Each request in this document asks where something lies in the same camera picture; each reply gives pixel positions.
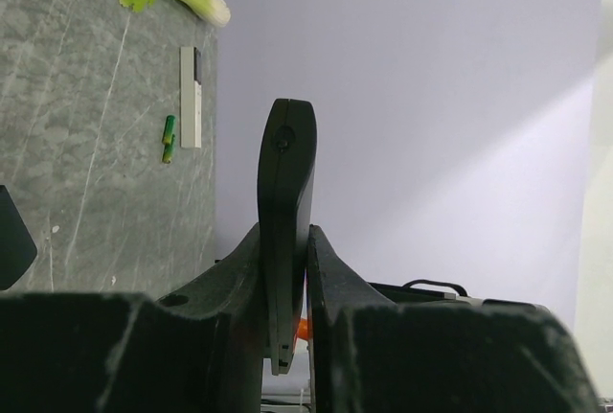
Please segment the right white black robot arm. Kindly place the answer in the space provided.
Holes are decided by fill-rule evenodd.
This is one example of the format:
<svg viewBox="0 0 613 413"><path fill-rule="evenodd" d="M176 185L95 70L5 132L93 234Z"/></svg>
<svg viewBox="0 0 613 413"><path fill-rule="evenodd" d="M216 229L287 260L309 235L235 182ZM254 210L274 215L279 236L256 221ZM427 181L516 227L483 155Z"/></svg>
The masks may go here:
<svg viewBox="0 0 613 413"><path fill-rule="evenodd" d="M445 304L463 306L470 305L474 307L498 306L543 310L550 313L549 309L538 304L471 297L468 295L467 290L464 287L458 284L441 281L418 279L410 281L403 286L385 285L374 282L369 282L369 285L387 299L399 305Z"/></svg>

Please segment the black remote control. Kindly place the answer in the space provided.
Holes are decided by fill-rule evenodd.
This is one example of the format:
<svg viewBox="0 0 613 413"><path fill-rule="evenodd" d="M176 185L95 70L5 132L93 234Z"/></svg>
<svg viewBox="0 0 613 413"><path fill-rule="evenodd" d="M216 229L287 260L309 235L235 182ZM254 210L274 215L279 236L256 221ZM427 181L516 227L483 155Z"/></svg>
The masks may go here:
<svg viewBox="0 0 613 413"><path fill-rule="evenodd" d="M289 372L301 318L317 152L311 103L277 99L258 166L260 260L268 309L271 373Z"/></svg>

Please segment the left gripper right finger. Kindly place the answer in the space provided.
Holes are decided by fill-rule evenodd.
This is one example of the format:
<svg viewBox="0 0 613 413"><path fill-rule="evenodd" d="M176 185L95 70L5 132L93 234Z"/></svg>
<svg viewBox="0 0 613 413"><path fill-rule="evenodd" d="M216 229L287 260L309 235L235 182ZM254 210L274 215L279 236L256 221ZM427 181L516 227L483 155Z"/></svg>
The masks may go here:
<svg viewBox="0 0 613 413"><path fill-rule="evenodd" d="M317 412L597 412L574 339L529 304L391 299L308 240Z"/></svg>

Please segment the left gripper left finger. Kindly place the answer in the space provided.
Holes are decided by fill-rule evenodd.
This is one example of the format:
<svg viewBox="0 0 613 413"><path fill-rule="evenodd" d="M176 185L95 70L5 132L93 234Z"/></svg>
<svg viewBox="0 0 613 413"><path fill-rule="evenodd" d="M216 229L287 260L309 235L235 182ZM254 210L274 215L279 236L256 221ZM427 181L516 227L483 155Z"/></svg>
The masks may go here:
<svg viewBox="0 0 613 413"><path fill-rule="evenodd" d="M142 293L1 298L5 412L256 412L264 297L258 228L160 300Z"/></svg>

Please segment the black remote battery cover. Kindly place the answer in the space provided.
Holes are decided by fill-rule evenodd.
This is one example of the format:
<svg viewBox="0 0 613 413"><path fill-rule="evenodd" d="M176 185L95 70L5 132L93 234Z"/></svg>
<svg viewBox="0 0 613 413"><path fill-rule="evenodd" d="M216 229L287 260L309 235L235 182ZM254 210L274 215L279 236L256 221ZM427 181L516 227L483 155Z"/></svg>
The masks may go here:
<svg viewBox="0 0 613 413"><path fill-rule="evenodd" d="M0 286L8 290L32 265L37 248L4 185L1 186L0 212Z"/></svg>

